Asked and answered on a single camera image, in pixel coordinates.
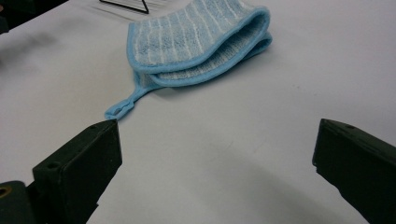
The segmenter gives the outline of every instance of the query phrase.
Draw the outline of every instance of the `table surface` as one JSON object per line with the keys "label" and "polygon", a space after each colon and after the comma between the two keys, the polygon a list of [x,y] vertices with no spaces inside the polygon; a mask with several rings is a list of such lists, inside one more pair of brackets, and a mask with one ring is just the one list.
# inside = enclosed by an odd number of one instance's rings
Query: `table surface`
{"label": "table surface", "polygon": [[[121,120],[123,165],[89,223],[367,223],[312,165],[320,119],[396,145],[396,1],[247,0],[271,47],[220,78],[153,91]],[[0,35],[0,180],[31,169],[134,90],[128,24],[70,0]]]}

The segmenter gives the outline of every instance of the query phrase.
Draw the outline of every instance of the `towel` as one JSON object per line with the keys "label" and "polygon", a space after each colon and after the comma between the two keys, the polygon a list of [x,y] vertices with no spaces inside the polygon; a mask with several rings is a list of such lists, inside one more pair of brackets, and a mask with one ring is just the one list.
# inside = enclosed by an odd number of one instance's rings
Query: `towel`
{"label": "towel", "polygon": [[193,0],[169,15],[132,22],[127,56],[135,89],[106,119],[121,119],[149,91],[208,81],[264,51],[272,42],[269,22],[266,7],[241,0]]}

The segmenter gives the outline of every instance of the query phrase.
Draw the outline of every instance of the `blue towel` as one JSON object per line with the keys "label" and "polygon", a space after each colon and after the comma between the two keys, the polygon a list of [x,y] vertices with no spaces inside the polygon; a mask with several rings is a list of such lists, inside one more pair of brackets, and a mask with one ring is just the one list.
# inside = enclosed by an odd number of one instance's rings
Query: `blue towel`
{"label": "blue towel", "polygon": [[127,56],[134,93],[105,117],[120,119],[149,91],[207,81],[262,52],[272,42],[269,22],[266,7],[240,0],[193,0],[167,16],[132,22]]}

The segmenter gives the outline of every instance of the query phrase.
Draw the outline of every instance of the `white tabletop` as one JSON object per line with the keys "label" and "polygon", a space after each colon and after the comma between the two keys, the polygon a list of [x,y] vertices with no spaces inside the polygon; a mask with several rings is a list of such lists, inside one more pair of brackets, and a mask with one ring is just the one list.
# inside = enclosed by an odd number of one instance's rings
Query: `white tabletop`
{"label": "white tabletop", "polygon": [[[120,121],[123,165],[89,223],[367,223],[312,165],[322,118],[396,145],[396,1],[247,0],[271,47],[202,85],[143,97]],[[70,0],[0,35],[0,182],[132,93],[128,23]]]}

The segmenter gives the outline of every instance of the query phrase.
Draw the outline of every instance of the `black object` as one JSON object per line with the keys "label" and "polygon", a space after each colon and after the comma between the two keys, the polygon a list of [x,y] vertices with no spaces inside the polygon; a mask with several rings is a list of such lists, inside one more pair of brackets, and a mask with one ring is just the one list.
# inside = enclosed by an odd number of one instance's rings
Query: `black object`
{"label": "black object", "polygon": [[318,174],[372,224],[396,223],[396,148],[351,125],[320,122]]}
{"label": "black object", "polygon": [[143,7],[145,8],[144,10],[140,9],[140,8],[137,8],[137,7],[131,7],[129,5],[126,5],[126,4],[117,2],[117,1],[111,1],[111,0],[99,0],[99,1],[102,2],[102,3],[109,4],[111,6],[114,6],[114,7],[122,7],[122,8],[125,8],[125,9],[130,9],[130,10],[141,12],[141,13],[144,13],[144,14],[149,14],[149,8],[146,5],[145,0],[142,0]]}
{"label": "black object", "polygon": [[0,224],[86,223],[122,164],[116,120],[90,126],[33,168],[0,184]]}
{"label": "black object", "polygon": [[59,6],[68,0],[0,0],[0,34]]}

